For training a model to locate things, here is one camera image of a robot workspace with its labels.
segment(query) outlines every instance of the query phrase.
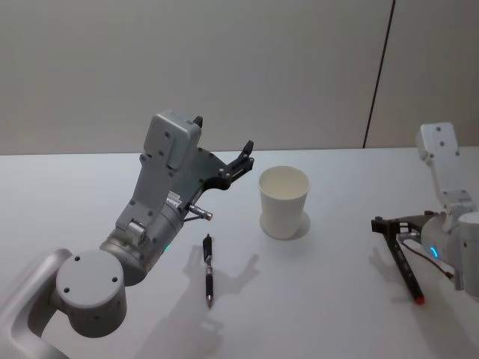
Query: cable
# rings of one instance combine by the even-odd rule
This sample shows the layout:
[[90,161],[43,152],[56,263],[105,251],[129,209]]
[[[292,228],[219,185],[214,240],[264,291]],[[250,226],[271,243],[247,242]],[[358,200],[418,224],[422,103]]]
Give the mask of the cable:
[[364,134],[364,142],[362,148],[366,148],[367,135],[369,134],[369,127],[371,125],[371,118],[373,116],[374,104],[376,103],[376,95],[379,87],[379,80],[381,79],[382,65],[384,64],[384,57],[386,55],[386,48],[388,47],[389,31],[391,30],[392,19],[394,15],[394,8],[396,6],[396,0],[392,0],[391,12],[389,14],[388,29],[386,30],[386,36],[384,39],[384,45],[382,46],[381,61],[379,62],[379,71],[376,78],[376,86],[374,87],[373,101],[369,110],[369,117],[367,119],[366,133]]
[[439,264],[437,264],[436,262],[434,262],[432,259],[426,257],[425,255],[423,255],[422,253],[419,253],[417,252],[416,250],[412,249],[411,247],[409,247],[406,243],[402,242],[401,243],[404,247],[406,247],[407,249],[409,249],[412,253],[414,254],[417,254],[418,256],[424,258],[427,262],[431,263],[433,266],[435,266],[441,273],[443,273],[443,275],[445,275],[448,279],[452,279],[454,277],[454,274],[450,273],[449,271],[445,271],[444,269],[441,268],[441,266]]
[[195,217],[190,217],[185,219],[183,222],[194,221],[195,219],[202,219],[202,218],[203,217],[201,217],[200,215],[196,215]]

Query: red tip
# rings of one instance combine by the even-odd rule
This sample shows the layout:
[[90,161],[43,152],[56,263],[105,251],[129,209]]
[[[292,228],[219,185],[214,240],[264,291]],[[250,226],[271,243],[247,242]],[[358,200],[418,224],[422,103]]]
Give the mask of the red tip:
[[424,297],[416,298],[414,301],[416,302],[417,305],[422,305],[426,303],[426,299]]

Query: white wall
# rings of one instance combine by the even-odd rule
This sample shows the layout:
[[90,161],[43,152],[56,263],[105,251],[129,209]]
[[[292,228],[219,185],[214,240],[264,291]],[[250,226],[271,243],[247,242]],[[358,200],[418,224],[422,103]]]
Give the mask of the white wall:
[[479,1],[397,1],[367,146],[415,146],[445,121],[479,145]]
[[360,147],[390,7],[2,0],[0,154],[138,152],[165,108],[211,150]]

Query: blue led light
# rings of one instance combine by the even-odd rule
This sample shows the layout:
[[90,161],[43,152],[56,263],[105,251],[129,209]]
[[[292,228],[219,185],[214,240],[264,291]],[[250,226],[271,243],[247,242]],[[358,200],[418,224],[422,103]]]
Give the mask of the blue led light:
[[433,254],[434,258],[439,258],[439,253],[437,253],[437,249],[431,247],[431,253]]

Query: pen tip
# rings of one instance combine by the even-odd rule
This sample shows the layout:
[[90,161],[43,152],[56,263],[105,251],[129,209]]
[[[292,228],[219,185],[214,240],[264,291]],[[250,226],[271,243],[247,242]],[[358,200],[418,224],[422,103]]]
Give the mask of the pen tip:
[[426,299],[424,297],[418,297],[414,301],[416,302],[417,305],[422,305],[426,303]]
[[208,304],[209,308],[211,308],[213,306],[213,296],[212,295],[207,295],[207,304]]

